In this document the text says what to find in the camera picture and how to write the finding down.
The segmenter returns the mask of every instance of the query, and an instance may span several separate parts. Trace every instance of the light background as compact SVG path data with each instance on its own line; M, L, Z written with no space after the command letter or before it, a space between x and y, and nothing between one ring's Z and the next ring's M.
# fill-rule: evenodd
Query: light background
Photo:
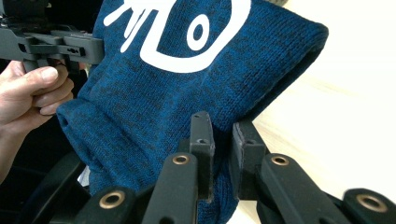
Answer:
M289 0L330 30L318 59L254 124L271 152L300 163L325 192L366 188L396 203L396 3ZM241 202L229 223L259 223Z

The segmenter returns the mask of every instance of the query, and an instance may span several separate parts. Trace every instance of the blue knit beanie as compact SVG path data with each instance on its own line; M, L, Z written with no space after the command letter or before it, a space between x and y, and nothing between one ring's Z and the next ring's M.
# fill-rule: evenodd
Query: blue knit beanie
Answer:
M61 125L90 167L92 193L152 185L163 161L207 111L216 154L212 203L200 223L233 214L226 147L234 122L254 119L320 54L325 26L263 0L105 0L93 31L106 56Z

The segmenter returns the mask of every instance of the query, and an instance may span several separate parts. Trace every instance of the ribbed knit fabric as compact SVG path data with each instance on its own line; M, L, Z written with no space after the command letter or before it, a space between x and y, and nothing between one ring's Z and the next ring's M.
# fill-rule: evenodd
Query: ribbed knit fabric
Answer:
M237 205L227 162L233 123L254 119L285 90L328 30L262 0L105 0L93 34L106 57L58 110L91 168L92 193L155 183L189 137L191 115L204 110L216 142L215 199L199 203L198 219L225 223Z

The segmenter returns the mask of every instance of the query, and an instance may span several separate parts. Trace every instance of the human hand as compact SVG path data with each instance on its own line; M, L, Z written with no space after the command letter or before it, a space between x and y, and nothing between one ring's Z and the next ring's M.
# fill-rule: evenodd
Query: human hand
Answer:
M0 133L28 134L71 100L73 81L64 65L37 68L27 74L21 62L11 62L0 75Z

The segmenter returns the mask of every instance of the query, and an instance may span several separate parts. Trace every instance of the printed graphic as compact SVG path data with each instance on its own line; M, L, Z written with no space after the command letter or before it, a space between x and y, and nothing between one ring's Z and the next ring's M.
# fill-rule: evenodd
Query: printed graphic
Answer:
M190 58L178 58L157 51L166 21L168 20L170 11L175 2L176 0L124 0L122 6L105 17L104 24L105 26L109 26L125 11L129 9L133 11L133 15L124 32L126 40L120 49L120 52L123 53L134 41L134 37L149 16L149 13L153 10L157 10L158 14L142 46L140 57L146 63L166 71L192 73L207 68L213 62L221 50L233 39L244 25L250 11L250 0L231 0L232 11L230 22L213 45L199 55ZM186 31L186 41L191 50L199 50L204 47L209 37L209 23L208 17L204 14L197 16L192 21L189 29ZM202 26L203 31L201 37L195 39L193 33L198 26Z

